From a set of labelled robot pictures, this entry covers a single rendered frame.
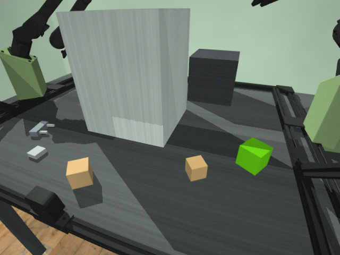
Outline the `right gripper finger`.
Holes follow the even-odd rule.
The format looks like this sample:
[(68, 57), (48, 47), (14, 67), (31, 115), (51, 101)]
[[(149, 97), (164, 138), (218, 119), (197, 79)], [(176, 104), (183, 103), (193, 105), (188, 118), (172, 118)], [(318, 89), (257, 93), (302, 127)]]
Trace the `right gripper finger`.
[(260, 6), (263, 7), (263, 6), (266, 6), (266, 5), (270, 4), (270, 3), (273, 3), (275, 1), (278, 1), (278, 0), (266, 0), (266, 1), (262, 2), (260, 4)]
[(251, 3), (251, 5), (252, 5), (252, 6), (256, 6), (256, 5), (258, 5), (258, 4), (260, 4), (260, 3), (264, 2), (264, 1), (266, 1), (266, 0), (253, 0), (253, 2)]

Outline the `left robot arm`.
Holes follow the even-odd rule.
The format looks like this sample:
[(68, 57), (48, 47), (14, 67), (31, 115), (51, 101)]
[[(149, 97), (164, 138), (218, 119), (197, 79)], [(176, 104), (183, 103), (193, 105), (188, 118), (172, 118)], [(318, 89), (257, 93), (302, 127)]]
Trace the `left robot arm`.
[[(91, 1), (92, 0), (76, 0), (70, 11), (84, 11)], [(46, 0), (38, 12), (26, 20), (21, 27), (12, 31), (12, 46), (11, 48), (7, 48), (11, 55), (32, 60), (29, 55), (32, 39), (37, 39), (40, 35), (44, 35), (44, 32), (50, 27), (46, 24), (49, 17), (61, 2), (62, 0)], [(59, 26), (51, 33), (49, 42), (56, 49), (64, 48)]]

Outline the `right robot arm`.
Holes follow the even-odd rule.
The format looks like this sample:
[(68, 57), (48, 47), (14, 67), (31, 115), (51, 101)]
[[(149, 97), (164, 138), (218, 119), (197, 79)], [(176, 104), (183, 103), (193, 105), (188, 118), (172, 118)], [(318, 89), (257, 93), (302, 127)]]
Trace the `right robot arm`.
[[(337, 20), (337, 25), (333, 29), (333, 39), (340, 48), (340, 19)], [(336, 76), (340, 75), (340, 59), (337, 62)]]

